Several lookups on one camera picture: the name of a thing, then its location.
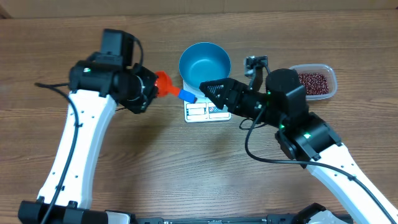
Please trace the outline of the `red scoop blue handle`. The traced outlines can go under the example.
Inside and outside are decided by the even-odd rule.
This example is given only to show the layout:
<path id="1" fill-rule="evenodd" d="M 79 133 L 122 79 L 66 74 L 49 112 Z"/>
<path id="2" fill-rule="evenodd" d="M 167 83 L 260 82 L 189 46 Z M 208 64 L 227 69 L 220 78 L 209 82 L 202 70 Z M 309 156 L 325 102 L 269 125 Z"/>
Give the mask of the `red scoop blue handle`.
<path id="1" fill-rule="evenodd" d="M 155 86 L 158 89 L 156 94 L 157 97 L 161 98 L 167 95 L 173 95 L 189 103 L 195 103 L 197 101 L 197 97 L 193 93 L 174 86 L 172 79 L 164 71 L 155 72 L 155 75 L 157 77 L 155 81 Z"/>

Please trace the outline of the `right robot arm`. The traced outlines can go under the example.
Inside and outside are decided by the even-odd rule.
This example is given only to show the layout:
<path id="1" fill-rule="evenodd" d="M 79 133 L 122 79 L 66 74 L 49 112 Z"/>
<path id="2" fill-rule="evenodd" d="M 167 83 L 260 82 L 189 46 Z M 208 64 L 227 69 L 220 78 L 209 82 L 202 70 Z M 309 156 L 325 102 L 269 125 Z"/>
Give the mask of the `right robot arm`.
<path id="1" fill-rule="evenodd" d="M 295 70 L 270 72 L 264 93 L 232 78 L 207 81 L 200 90 L 219 109 L 252 120 L 248 134 L 258 123 L 277 128 L 275 138 L 286 160 L 255 156 L 270 164 L 295 164 L 316 177 L 357 223 L 397 223 L 397 209 L 366 177 L 333 128 L 309 110 L 305 87 Z"/>

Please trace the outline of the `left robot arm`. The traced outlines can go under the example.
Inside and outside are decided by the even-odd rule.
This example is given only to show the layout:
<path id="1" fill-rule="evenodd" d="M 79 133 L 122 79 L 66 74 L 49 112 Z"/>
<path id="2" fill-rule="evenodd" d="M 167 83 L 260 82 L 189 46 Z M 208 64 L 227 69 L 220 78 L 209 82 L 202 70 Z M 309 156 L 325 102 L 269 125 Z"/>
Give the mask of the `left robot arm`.
<path id="1" fill-rule="evenodd" d="M 132 213 L 91 209 L 93 180 L 103 138 L 117 105 L 143 113 L 156 97 L 154 72 L 133 63 L 137 37 L 105 29 L 101 49 L 70 70 L 61 95 L 68 101 L 62 138 L 36 201 L 22 201 L 21 223 L 136 223 Z"/>

